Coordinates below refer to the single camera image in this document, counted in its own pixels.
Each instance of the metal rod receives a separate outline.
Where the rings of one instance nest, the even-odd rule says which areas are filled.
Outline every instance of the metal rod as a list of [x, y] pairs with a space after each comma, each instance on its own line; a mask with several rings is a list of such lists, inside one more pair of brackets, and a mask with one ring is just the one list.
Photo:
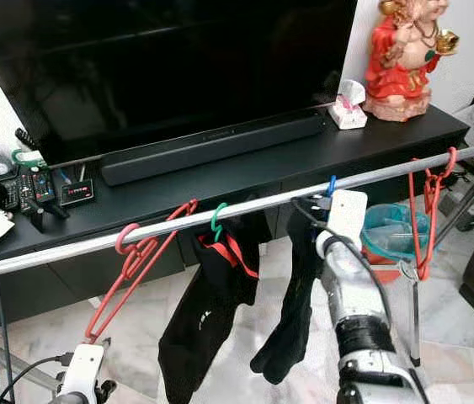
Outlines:
[[411, 362], [415, 367], [420, 366], [420, 306], [418, 303], [418, 280], [408, 280], [409, 296], [409, 321], [411, 338]]
[[[459, 150], [456, 160], [466, 160], [474, 157], [474, 147]], [[422, 171], [425, 168], [432, 168], [445, 165], [450, 160], [450, 154], [444, 153], [438, 156], [423, 158], [413, 162], [405, 162], [396, 166], [385, 167], [367, 173], [357, 174], [347, 178], [341, 178], [336, 182], [337, 189], [350, 189], [366, 185], [368, 183], [376, 183], [389, 178], [395, 178], [406, 175], [411, 172]], [[283, 194], [267, 196], [265, 198], [250, 200], [241, 204], [230, 205], [221, 210], [218, 214], [219, 219], [226, 219], [237, 215], [243, 215], [255, 210], [263, 210], [277, 205], [283, 205], [290, 202], [292, 198], [307, 196], [312, 194], [320, 194], [328, 189], [329, 183], [321, 183], [312, 187], [297, 189]], [[202, 225], [210, 222], [213, 210], [190, 215], [173, 221], [163, 221], [154, 225], [141, 227], [131, 232], [125, 242], [134, 242], [145, 237], [154, 237], [169, 233], [174, 230], [183, 230], [188, 227]], [[110, 248], [115, 245], [118, 234], [96, 237], [84, 242], [74, 242], [66, 246], [48, 248], [39, 252], [8, 258], [0, 261], [0, 274], [8, 274], [10, 272], [19, 271], [20, 269], [34, 267], [44, 263], [53, 263], [66, 258], [76, 257], [86, 253]]]
[[[3, 365], [6, 364], [6, 354], [4, 352], [4, 349], [2, 348], [0, 348], [0, 363]], [[10, 355], [10, 363], [12, 365], [12, 371], [15, 374], [18, 374], [27, 366], [29, 366], [27, 362], [14, 355]], [[33, 383], [51, 391], [56, 391], [58, 385], [61, 383], [59, 380], [51, 377], [50, 375], [44, 373], [42, 370], [39, 369], [30, 370], [29, 373], [25, 375], [25, 379], [30, 380]]]

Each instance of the black cable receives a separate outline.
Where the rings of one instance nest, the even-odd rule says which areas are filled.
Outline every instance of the black cable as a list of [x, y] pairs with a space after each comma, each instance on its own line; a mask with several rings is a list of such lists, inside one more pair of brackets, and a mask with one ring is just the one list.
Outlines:
[[12, 387], [18, 382], [18, 380], [21, 379], [22, 377], [24, 377], [25, 375], [27, 375], [27, 373], [29, 373], [33, 368], [35, 368], [36, 366], [38, 366], [40, 364], [45, 364], [46, 362], [58, 362], [60, 360], [60, 358], [61, 358], [61, 355], [51, 356], [49, 358], [44, 358], [44, 359], [41, 359], [41, 360], [37, 360], [33, 364], [30, 364], [29, 366], [27, 366], [16, 377], [14, 377], [14, 380], [12, 380], [12, 383], [10, 383], [7, 386], [7, 388], [4, 389], [3, 393], [1, 393], [1, 395], [0, 395], [0, 402], [3, 401], [3, 399], [6, 396], [6, 394], [8, 393], [8, 391], [10, 389], [12, 389]]
[[353, 247], [352, 243], [347, 242], [345, 237], [341, 237], [338, 233], [336, 233], [334, 230], [330, 229], [327, 224], [324, 221], [319, 221], [318, 219], [315, 218], [311, 213], [307, 212], [302, 206], [300, 205], [300, 199], [299, 198], [292, 198], [290, 202], [295, 206], [295, 209], [299, 211], [299, 213], [303, 214], [311, 223], [313, 223], [315, 226], [328, 231], [330, 234], [332, 234], [332, 237], [334, 237], [336, 240], [341, 242], [350, 252], [353, 253], [354, 257], [359, 260], [359, 262], [364, 265], [364, 268], [368, 271], [370, 274], [370, 277], [373, 279], [373, 283], [379, 290], [379, 294], [381, 295], [382, 299], [382, 304], [385, 307], [385, 312], [386, 312], [386, 318], [388, 319], [388, 322], [390, 323], [388, 327], [390, 328], [391, 325], [391, 313], [390, 313], [390, 306], [388, 305], [388, 299], [386, 297], [386, 292], [384, 288], [382, 287], [381, 282], [377, 279], [375, 276], [375, 272], [373, 272], [373, 269], [370, 266], [370, 263], [367, 262], [367, 260], [362, 257], [362, 254], [360, 254], [356, 249]]

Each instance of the metal stand leg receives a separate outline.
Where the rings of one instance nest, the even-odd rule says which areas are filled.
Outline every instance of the metal stand leg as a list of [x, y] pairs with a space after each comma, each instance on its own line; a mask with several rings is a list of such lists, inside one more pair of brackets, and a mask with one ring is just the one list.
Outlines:
[[410, 279], [408, 282], [409, 296], [409, 330], [411, 333], [411, 362], [414, 367], [421, 364], [420, 359], [420, 315], [418, 307], [418, 281]]

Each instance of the black tv screen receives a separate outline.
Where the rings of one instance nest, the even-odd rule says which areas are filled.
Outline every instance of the black tv screen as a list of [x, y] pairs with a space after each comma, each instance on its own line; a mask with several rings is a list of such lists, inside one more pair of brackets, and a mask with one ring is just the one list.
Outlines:
[[49, 164], [332, 102], [357, 0], [0, 0], [0, 86]]

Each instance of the red strap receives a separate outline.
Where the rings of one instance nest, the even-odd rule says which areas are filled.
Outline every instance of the red strap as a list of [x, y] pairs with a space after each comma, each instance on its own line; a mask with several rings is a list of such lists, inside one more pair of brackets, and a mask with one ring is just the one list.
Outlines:
[[259, 278], [259, 273], [252, 271], [244, 262], [244, 257], [242, 256], [242, 251], [240, 251], [240, 247], [238, 246], [237, 241], [231, 237], [229, 234], [227, 235], [227, 244], [229, 244], [229, 247], [233, 251], [233, 253], [237, 256], [238, 261], [240, 261], [240, 264], [244, 268], [244, 271], [246, 271], [246, 274], [251, 276], [252, 278], [258, 279]]
[[214, 248], [223, 258], [225, 258], [229, 264], [231, 265], [231, 268], [235, 268], [238, 265], [238, 261], [233, 257], [233, 255], [227, 250], [226, 246], [224, 246], [221, 242], [215, 242], [213, 244], [207, 244], [204, 242], [205, 236], [199, 236], [197, 237], [201, 244], [207, 248]]
[[214, 248], [223, 258], [225, 258], [230, 264], [232, 268], [235, 268], [239, 263], [244, 268], [244, 272], [251, 276], [252, 278], [258, 279], [259, 274], [255, 271], [252, 271], [244, 262], [244, 257], [242, 256], [242, 251], [238, 246], [237, 241], [231, 237], [229, 234], [226, 234], [227, 245], [231, 249], [229, 251], [227, 247], [222, 244], [221, 242], [215, 242], [213, 244], [206, 244], [204, 242], [205, 236], [199, 236], [199, 241], [207, 248]]

